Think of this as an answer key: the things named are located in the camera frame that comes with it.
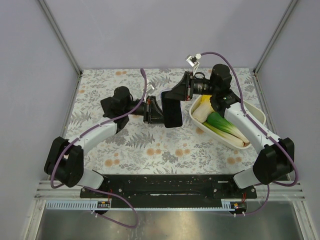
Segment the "lilac phone case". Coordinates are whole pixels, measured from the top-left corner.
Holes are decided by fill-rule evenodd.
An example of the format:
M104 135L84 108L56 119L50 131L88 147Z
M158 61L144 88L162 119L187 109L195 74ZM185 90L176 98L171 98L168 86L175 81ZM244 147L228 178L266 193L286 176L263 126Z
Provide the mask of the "lilac phone case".
M161 105L166 128L178 128L183 125L181 103L179 100L166 98L169 91L161 93Z

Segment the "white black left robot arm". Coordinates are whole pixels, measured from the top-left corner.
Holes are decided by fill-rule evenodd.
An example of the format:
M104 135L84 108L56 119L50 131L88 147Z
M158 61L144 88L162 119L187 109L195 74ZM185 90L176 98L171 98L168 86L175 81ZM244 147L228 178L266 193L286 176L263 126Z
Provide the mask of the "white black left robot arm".
M125 86L117 87L112 97L101 100L103 116L100 121L86 130L80 136L65 139L57 137L53 140L44 172L52 180L58 180L63 185L98 189L104 177L84 167L84 157L100 142L119 133L129 122L129 115L143 117L147 124L163 124L163 111L153 95L143 99L133 99Z

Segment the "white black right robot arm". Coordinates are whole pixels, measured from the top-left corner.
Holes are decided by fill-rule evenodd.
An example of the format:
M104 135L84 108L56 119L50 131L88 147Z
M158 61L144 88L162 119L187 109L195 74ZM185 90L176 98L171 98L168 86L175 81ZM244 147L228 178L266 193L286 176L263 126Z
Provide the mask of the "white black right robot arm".
M176 127L179 120L169 113L174 102L189 101L193 95L209 95L213 110L234 124L258 154L250 169L234 175L233 180L240 189L276 183L278 178L291 172L298 174L293 141L288 137L280 138L247 111L243 96L231 90L231 81L236 73L230 64L216 64L209 79L196 75L195 72L186 71L181 81L162 96L162 100L168 100L168 104L163 104L162 108L170 124Z

